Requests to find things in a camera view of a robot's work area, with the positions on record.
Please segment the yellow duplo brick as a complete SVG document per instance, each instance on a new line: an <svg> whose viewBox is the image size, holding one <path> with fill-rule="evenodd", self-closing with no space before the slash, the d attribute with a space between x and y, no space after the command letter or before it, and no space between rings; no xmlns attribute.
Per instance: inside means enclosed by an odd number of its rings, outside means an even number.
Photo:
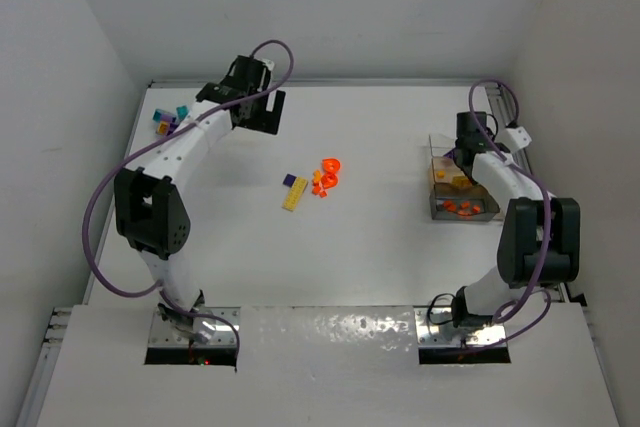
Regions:
<svg viewBox="0 0 640 427"><path fill-rule="evenodd" d="M450 185L456 189L469 189L473 186L472 181L465 175L457 175L451 179Z"/></svg>

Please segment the dark purple plate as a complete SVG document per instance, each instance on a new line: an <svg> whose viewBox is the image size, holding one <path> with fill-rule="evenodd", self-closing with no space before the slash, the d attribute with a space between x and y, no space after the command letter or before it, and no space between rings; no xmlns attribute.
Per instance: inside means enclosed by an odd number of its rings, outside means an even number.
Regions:
<svg viewBox="0 0 640 427"><path fill-rule="evenodd" d="M294 175L287 174L284 178L283 184L287 187L291 187L295 182L295 180L296 180L296 177Z"/></svg>

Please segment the large orange round lego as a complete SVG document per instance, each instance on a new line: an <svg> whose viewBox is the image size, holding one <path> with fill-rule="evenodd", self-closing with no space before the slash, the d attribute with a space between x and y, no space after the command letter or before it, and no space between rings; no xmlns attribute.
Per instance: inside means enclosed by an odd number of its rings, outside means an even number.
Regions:
<svg viewBox="0 0 640 427"><path fill-rule="evenodd" d="M337 158L326 158L322 160L322 168L325 173L337 174L341 169L341 162Z"/></svg>

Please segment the pale yellow plate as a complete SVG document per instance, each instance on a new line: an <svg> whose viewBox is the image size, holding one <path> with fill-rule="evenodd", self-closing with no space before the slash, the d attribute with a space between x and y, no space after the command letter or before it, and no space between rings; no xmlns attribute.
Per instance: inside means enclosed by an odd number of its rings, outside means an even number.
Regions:
<svg viewBox="0 0 640 427"><path fill-rule="evenodd" d="M307 179L297 177L289 187L289 191L285 196L282 208L289 212L293 212L298 206L307 186Z"/></svg>

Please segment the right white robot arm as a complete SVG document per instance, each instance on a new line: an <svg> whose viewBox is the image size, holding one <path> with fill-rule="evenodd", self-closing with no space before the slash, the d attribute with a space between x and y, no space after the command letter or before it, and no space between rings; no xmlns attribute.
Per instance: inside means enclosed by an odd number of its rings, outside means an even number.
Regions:
<svg viewBox="0 0 640 427"><path fill-rule="evenodd" d="M457 114L453 160L470 181L488 191L504 221L496 266L461 287L452 300L456 328L504 322L535 289L578 277L580 206L573 198L554 196L517 165L514 154L530 143L529 133L516 123L492 136L486 113Z"/></svg>

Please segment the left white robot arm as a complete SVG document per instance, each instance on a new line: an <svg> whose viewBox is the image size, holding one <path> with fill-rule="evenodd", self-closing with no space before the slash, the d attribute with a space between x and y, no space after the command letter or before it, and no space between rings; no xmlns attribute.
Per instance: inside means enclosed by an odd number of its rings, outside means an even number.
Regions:
<svg viewBox="0 0 640 427"><path fill-rule="evenodd" d="M187 184L214 145L234 128L278 132L285 93L278 90L273 109L267 109L274 68L268 59L237 57L223 80L198 92L174 138L115 176L116 229L144 260L174 316L187 318L204 302L181 253L191 230L183 201Z"/></svg>

